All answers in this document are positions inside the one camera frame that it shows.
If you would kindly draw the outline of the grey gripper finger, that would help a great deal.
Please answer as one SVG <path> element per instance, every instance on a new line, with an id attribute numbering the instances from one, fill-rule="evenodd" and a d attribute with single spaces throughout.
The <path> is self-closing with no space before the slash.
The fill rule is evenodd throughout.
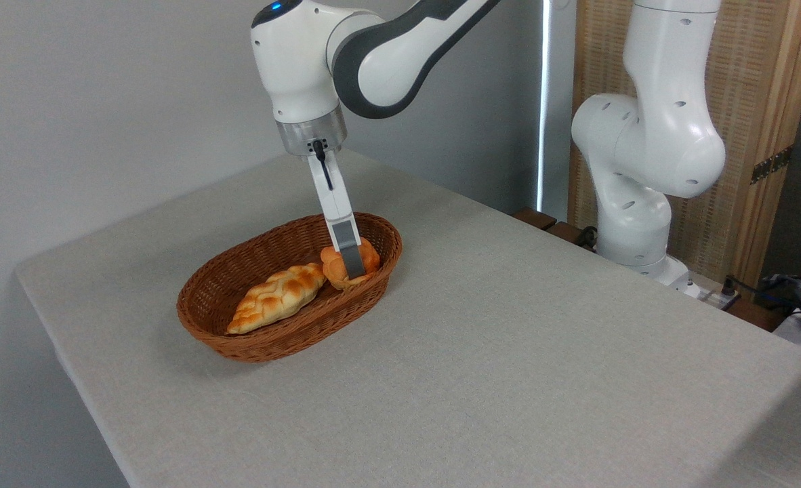
<path id="1" fill-rule="evenodd" d="M 333 247 L 341 254 L 344 266 L 350 280 L 366 275 L 365 266 L 359 246 L 361 238 L 357 228 L 354 214 L 340 219 L 330 220 L 329 234 L 332 238 Z"/>

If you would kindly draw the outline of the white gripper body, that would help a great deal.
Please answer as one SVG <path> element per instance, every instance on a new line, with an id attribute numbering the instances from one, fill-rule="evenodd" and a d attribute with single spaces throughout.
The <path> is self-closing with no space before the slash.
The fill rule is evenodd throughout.
<path id="1" fill-rule="evenodd" d="M 321 161 L 312 152 L 307 159 L 326 221 L 329 223 L 353 214 L 336 153 L 332 150 L 324 152 L 324 161 Z"/>

